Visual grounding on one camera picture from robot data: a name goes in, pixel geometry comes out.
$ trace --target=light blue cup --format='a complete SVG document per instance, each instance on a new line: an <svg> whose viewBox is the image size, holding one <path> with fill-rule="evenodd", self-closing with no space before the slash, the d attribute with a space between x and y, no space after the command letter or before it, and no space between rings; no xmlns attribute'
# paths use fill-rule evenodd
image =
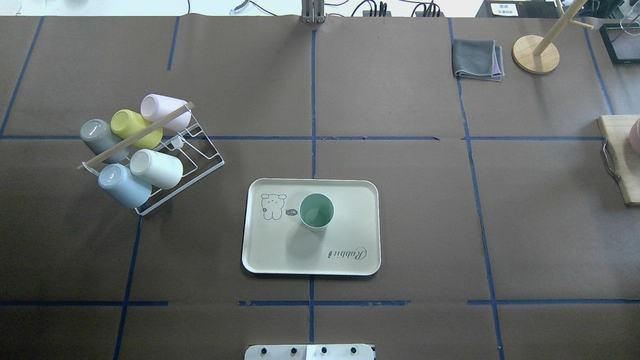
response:
<svg viewBox="0 0 640 360"><path fill-rule="evenodd" d="M98 185L125 208L137 208L151 196L151 184L131 174L121 164L107 165L98 176Z"/></svg>

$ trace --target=wooden cutting board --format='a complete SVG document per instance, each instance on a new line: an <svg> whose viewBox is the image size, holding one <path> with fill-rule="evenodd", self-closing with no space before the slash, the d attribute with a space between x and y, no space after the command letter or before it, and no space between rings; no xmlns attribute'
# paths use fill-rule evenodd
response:
<svg viewBox="0 0 640 360"><path fill-rule="evenodd" d="M640 205L640 154L629 143L629 131L640 115L602 115L598 126L607 138L613 170L621 177L618 185L625 204Z"/></svg>

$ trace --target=bear drawing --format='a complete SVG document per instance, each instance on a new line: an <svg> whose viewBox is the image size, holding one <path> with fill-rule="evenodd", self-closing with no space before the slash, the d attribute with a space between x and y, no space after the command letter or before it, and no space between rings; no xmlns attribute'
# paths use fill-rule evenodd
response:
<svg viewBox="0 0 640 360"><path fill-rule="evenodd" d="M284 208L284 194L263 193L262 197L262 213L265 220L279 220L282 217L282 208Z"/></svg>

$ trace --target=green cup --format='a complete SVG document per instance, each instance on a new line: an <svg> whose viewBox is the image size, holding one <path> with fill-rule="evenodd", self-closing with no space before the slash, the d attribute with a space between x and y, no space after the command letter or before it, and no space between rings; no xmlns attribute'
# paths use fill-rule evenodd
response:
<svg viewBox="0 0 640 360"><path fill-rule="evenodd" d="M307 195L300 203L300 218L311 231L324 230L333 218L333 203L321 193Z"/></svg>

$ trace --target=wooden dowel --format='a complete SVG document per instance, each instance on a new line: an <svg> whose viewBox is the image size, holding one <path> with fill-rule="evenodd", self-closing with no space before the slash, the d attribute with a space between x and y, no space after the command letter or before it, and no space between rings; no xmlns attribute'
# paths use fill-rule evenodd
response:
<svg viewBox="0 0 640 360"><path fill-rule="evenodd" d="M127 146L133 144L134 142L137 142L138 140L142 139L143 137L149 135L150 133L154 132L154 130L156 130L157 128L167 125L167 123L169 123L169 121L177 118L178 116L184 114L185 112L187 112L188 110L193 109L195 106L193 105L192 102L187 102L185 105L181 106L180 108L177 108L176 110L173 110L169 115L161 118L160 120L152 123L151 125L145 127L144 129L138 131L137 133L131 135L130 137L122 140L121 142L117 143L116 145L110 147L109 149L105 150L104 152L96 155L95 157L93 157L91 160L87 161L86 163L84 163L87 167L94 167L97 163L111 157L111 155L114 155L116 152L126 148ZM84 165L80 165L78 166L78 171L83 171L86 170L86 168L84 167Z"/></svg>
<svg viewBox="0 0 640 360"><path fill-rule="evenodd" d="M564 14L564 10L562 9L562 2L560 0L556 0L556 11L558 15L562 16Z"/></svg>
<svg viewBox="0 0 640 360"><path fill-rule="evenodd" d="M569 23L569 20L573 19L575 14L580 11L582 5L584 5L584 3L586 2L587 0L576 0L573 2L573 4L571 4L571 6L569 6L569 9L564 12L562 17L560 17L560 19L554 24L554 27L551 28L551 30L549 30L549 32L545 35L545 38L542 39L538 46L536 46L535 50L533 51L533 56L540 56L540 54L542 54L547 46L549 46L549 44L554 41L556 36L558 36L562 29L564 29L564 27Z"/></svg>
<svg viewBox="0 0 640 360"><path fill-rule="evenodd" d="M569 20L569 23L570 24L574 24L574 25L578 25L578 26L582 26L583 28L587 28L589 30L593 30L593 28L594 28L593 25L585 24L583 22L579 22L579 21L576 21L576 20L573 20L573 19Z"/></svg>

